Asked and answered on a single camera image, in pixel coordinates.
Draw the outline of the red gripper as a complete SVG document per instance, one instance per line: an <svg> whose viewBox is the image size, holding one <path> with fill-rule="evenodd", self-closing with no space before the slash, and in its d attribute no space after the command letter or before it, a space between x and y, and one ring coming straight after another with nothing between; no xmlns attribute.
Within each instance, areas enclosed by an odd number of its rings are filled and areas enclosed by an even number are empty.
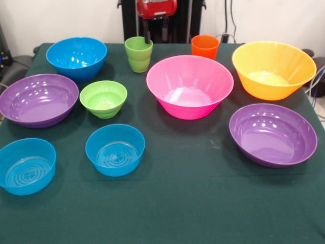
<svg viewBox="0 0 325 244"><path fill-rule="evenodd" d="M151 42L150 30L148 26L148 19L155 19L159 16L166 16L162 21L161 39L168 40L168 17L176 13L177 1L136 1L136 8L138 15L142 18L142 25L144 30L145 43Z"/></svg>

